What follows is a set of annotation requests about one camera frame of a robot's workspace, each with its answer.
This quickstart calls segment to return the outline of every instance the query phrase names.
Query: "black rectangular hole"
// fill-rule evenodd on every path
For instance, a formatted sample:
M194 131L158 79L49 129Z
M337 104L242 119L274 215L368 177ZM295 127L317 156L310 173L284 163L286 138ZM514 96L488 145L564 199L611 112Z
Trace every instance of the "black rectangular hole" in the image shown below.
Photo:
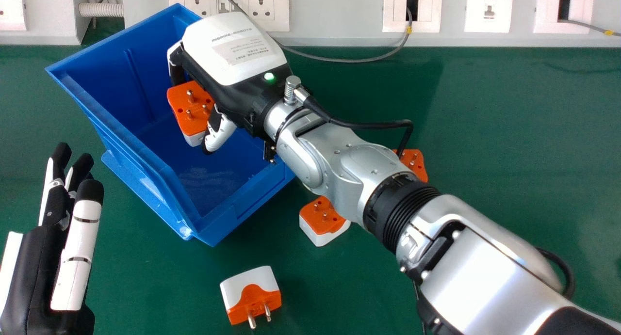
M412 13L412 21L419 21L419 0L407 0L406 8ZM406 10L406 20L408 19L408 11Z
M571 0L559 0L558 2L558 19L559 20L570 19L570 1Z

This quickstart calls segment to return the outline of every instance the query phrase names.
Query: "power outlet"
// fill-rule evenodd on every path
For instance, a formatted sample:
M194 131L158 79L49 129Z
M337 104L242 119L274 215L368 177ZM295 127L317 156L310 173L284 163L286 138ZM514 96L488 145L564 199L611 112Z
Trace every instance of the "power outlet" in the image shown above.
M0 0L0 31L26 31L24 0Z
M590 23L594 0L537 0L534 33L588 34L588 28L560 23L570 19Z
M248 15L253 20L273 20L274 0L248 0Z
M440 32L442 0L384 0L383 32L405 32L406 8L412 12L413 32Z
M215 0L183 0L183 4L196 15L206 17L213 14Z
M464 32L508 33L513 0L467 0Z
M289 31L289 0L233 0L267 32ZM168 0L169 5L181 3L201 17L235 11L227 0Z

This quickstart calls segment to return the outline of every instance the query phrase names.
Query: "blue bin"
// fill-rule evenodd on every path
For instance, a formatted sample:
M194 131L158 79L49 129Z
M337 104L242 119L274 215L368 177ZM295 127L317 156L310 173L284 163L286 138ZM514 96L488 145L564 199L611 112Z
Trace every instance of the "blue bin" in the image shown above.
M166 50L198 19L173 5L46 70L95 126L107 167L180 237L215 246L294 175L242 129L210 156L185 142L166 101Z

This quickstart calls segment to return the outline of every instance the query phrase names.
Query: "black ribbed joint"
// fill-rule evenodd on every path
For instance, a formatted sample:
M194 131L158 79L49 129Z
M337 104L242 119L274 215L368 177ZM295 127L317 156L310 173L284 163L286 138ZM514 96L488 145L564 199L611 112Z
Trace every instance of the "black ribbed joint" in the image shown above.
M388 178L366 204L364 226L394 254L399 237L412 216L439 195L437 189L412 173Z

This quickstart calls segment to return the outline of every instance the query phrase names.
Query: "green tabletop surface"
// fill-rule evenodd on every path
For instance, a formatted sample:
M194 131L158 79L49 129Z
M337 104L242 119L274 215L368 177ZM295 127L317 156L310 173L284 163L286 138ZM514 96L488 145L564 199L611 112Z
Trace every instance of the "green tabletop surface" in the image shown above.
M248 324L229 324L219 284L263 265L282 307L271 323L257 319L256 334L420 334L412 284L371 234L352 225L317 248L302 233L298 211L315 197L298 180L209 247L181 240L99 161L95 130L44 68L121 28L99 21L82 47L0 46L0 249L9 231L37 224L47 158L65 141L76 156L93 154L106 189L87 296L96 335L250 334ZM354 58L386 48L304 50ZM288 59L339 117L412 119L409 146L422 150L430 183L560 255L576 273L574 301L621 320L621 50L405 48L359 65ZM401 136L360 135L389 147Z

